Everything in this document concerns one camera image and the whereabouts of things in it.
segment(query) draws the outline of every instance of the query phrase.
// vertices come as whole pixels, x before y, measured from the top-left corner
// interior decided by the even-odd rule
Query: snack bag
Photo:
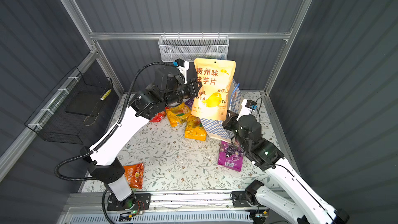
[[[142,177],[144,175],[144,163],[124,166],[125,177],[131,188],[142,189]]]
[[[232,144],[222,141],[218,156],[218,164],[240,172],[243,165],[242,150],[240,148],[236,149]]]
[[[160,122],[162,119],[164,119],[165,116],[166,116],[166,112],[165,111],[159,112],[149,122],[152,122],[152,123]]]
[[[185,104],[186,104],[188,107],[190,107],[190,108],[192,108],[193,99],[194,99],[194,98],[191,98],[191,99],[189,99],[189,100],[187,100],[187,101],[185,102]]]
[[[205,141],[206,131],[198,117],[190,115],[185,128],[185,137]]]
[[[170,121],[172,127],[176,127],[178,124],[185,123],[188,117],[191,115],[191,109],[181,103],[176,107],[166,109],[167,118]]]
[[[235,61],[196,58],[194,63],[202,88],[193,101],[192,115],[224,121],[228,110],[228,93],[235,73]]]

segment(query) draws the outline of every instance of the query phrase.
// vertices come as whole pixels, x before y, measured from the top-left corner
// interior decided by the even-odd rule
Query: red snack bag
[[[142,177],[144,175],[144,163],[124,166],[125,177],[131,188],[142,189]]]
[[[164,119],[165,116],[166,116],[166,112],[165,111],[159,112],[149,122],[152,122],[152,123],[160,122],[162,119]]]

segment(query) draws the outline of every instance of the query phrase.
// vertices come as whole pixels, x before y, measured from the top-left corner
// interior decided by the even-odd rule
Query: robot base
[[[131,194],[130,197],[127,197],[127,199],[119,202],[116,198],[115,195],[111,195],[108,200],[108,207],[107,211],[123,211],[123,210],[129,210],[129,207],[132,206],[133,203],[134,206],[130,209],[132,210],[138,210],[138,202],[140,201],[144,203],[144,206],[142,206],[142,203],[140,203],[140,210],[148,210],[149,209],[149,204],[150,204],[150,197],[151,194]]]

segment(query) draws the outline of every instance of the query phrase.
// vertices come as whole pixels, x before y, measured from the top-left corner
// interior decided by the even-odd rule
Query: floral tablecloth
[[[260,92],[242,92],[242,95],[244,99],[256,100]],[[119,117],[125,97],[122,97],[111,125]],[[260,116],[263,137],[279,147],[263,104]],[[144,163],[141,191],[244,189],[254,179],[268,187],[280,187],[246,157],[241,172],[218,165],[221,141],[209,137],[205,142],[187,139],[184,137],[185,126],[172,128],[167,117],[159,123],[149,122],[118,154],[123,166]],[[86,181],[82,187],[82,192],[104,190],[105,186],[100,181]]]

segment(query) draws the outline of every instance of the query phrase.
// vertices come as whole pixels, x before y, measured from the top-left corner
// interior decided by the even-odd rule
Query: barcode
[[[228,166],[228,167],[234,167],[234,163],[225,162],[225,166]]]

